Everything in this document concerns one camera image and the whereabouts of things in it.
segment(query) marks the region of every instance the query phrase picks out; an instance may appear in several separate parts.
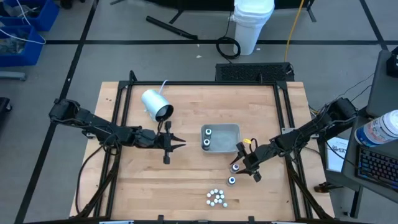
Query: metal tray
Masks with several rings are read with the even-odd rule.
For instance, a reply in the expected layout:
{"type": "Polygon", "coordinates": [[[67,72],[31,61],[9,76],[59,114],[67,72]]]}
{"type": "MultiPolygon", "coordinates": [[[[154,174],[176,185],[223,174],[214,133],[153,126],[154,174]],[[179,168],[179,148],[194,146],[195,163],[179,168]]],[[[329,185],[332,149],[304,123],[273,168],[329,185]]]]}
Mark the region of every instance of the metal tray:
{"type": "Polygon", "coordinates": [[[237,124],[205,124],[201,127],[201,148],[203,152],[213,154],[236,153],[236,144],[241,141],[241,132],[237,124]],[[211,129],[210,137],[205,134],[211,129]],[[208,150],[205,150],[203,141],[210,140],[208,150]]]}

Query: black mat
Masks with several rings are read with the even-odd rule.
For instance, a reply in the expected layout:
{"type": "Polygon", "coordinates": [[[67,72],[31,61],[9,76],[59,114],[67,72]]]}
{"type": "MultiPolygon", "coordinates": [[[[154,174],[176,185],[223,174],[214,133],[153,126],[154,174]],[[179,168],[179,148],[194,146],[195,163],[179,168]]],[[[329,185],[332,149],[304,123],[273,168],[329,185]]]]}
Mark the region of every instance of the black mat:
{"type": "Polygon", "coordinates": [[[216,65],[216,81],[294,82],[290,63],[226,63],[216,65]]]}

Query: gray floor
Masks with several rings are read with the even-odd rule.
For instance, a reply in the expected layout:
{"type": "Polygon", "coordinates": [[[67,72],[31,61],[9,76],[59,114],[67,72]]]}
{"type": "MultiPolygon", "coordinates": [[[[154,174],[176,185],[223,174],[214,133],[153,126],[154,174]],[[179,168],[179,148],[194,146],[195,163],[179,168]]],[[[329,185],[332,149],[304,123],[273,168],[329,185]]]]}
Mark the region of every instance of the gray floor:
{"type": "MultiPolygon", "coordinates": [[[[61,10],[52,30],[43,33],[48,40],[78,40],[91,9],[92,0],[75,1],[72,10],[61,10]]],[[[384,40],[398,40],[395,0],[367,0],[384,40]]],[[[87,39],[90,40],[179,40],[183,39],[148,24],[146,15],[163,21],[176,13],[141,1],[128,0],[114,6],[100,1],[87,39]]],[[[276,11],[263,28],[260,39],[287,39],[296,10],[276,11]]],[[[303,11],[294,40],[377,40],[358,0],[316,0],[312,23],[303,11]]],[[[201,39],[221,37],[227,12],[184,12],[175,26],[198,34],[201,39]]],[[[234,24],[229,34],[233,36],[234,24]]],[[[47,114],[59,96],[77,45],[46,45],[34,67],[5,68],[24,71],[25,82],[1,80],[0,96],[12,100],[14,110],[0,133],[0,217],[12,223],[27,187],[44,136],[49,127],[47,114]]],[[[258,45],[255,52],[238,62],[281,62],[284,45],[258,45]]],[[[314,108],[343,93],[374,72],[379,45],[291,45],[288,61],[294,65],[296,80],[304,82],[307,98],[314,108]]],[[[101,82],[127,79],[134,70],[140,80],[214,80],[215,65],[227,63],[214,45],[85,45],[80,55],[68,98],[94,110],[101,82]]],[[[368,80],[346,97],[353,98],[368,80]]],[[[366,105],[369,91],[354,103],[366,105]]],[[[67,218],[75,191],[86,139],[76,129],[58,127],[50,145],[42,175],[25,222],[67,218]]],[[[331,193],[337,217],[349,210],[353,192],[331,193]]],[[[394,223],[398,205],[365,190],[359,218],[355,221],[394,223]]]]}

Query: blue bin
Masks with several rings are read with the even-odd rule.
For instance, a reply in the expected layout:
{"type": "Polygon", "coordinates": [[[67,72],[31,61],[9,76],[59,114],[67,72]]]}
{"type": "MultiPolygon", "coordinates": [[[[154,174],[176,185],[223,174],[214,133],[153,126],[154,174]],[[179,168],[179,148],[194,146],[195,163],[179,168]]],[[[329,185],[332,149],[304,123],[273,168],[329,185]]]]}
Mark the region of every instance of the blue bin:
{"type": "MultiPolygon", "coordinates": [[[[25,32],[29,34],[28,40],[43,42],[41,36],[32,26],[9,26],[0,27],[0,29],[11,35],[17,34],[17,37],[21,32],[25,32]]],[[[6,38],[12,37],[8,37],[6,34],[0,32],[0,39],[6,38]]],[[[35,65],[39,59],[42,47],[42,44],[26,42],[23,51],[19,54],[0,54],[0,67],[35,65]]]]}
{"type": "MultiPolygon", "coordinates": [[[[11,7],[18,6],[18,2],[16,0],[3,0],[3,3],[11,7]]],[[[60,10],[53,0],[19,0],[19,3],[21,5],[33,3],[43,6],[38,17],[27,17],[27,20],[37,31],[49,31],[60,10]]],[[[0,16],[0,22],[6,26],[28,25],[23,17],[0,16]]]]}

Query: wooden tabletop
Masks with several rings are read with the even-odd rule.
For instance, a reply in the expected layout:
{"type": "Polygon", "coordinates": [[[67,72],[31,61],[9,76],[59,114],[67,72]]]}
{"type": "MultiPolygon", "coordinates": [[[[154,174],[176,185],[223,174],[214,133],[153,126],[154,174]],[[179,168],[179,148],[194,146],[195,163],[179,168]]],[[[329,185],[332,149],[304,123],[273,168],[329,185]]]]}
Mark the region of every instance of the wooden tabletop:
{"type": "MultiPolygon", "coordinates": [[[[117,92],[116,82],[104,82],[99,93],[95,114],[111,121],[117,92]]],[[[310,120],[303,83],[288,83],[290,102],[297,127],[310,120]]],[[[127,126],[141,125],[156,130],[157,123],[144,112],[141,95],[159,86],[134,86],[132,89],[127,126]]],[[[163,150],[123,147],[119,168],[112,219],[156,220],[294,220],[287,171],[283,158],[274,157],[260,165],[262,180],[235,175],[236,184],[226,185],[231,176],[229,163],[235,154],[206,154],[201,150],[200,129],[204,124],[236,123],[242,138],[256,138],[259,144],[280,134],[271,86],[165,86],[162,94],[174,106],[171,132],[187,141],[170,154],[170,165],[162,162],[163,150]],[[210,207],[206,194],[222,189],[227,208],[210,207]]],[[[284,120],[287,117],[283,94],[280,92],[284,120]]],[[[123,109],[122,97],[120,109],[123,109]]],[[[315,141],[308,147],[317,148],[315,141]]],[[[85,158],[98,148],[96,139],[88,140],[85,158]]],[[[86,165],[80,182],[80,208],[90,200],[98,188],[104,152],[95,155],[86,165]]],[[[313,186],[325,181],[320,156],[302,151],[307,185],[318,203],[334,217],[329,194],[313,191],[313,186]]],[[[304,217],[302,196],[297,188],[301,214],[304,217]]],[[[101,213],[104,214],[108,193],[104,194],[101,213]]],[[[71,215],[76,214],[72,206],[71,215]]]]}

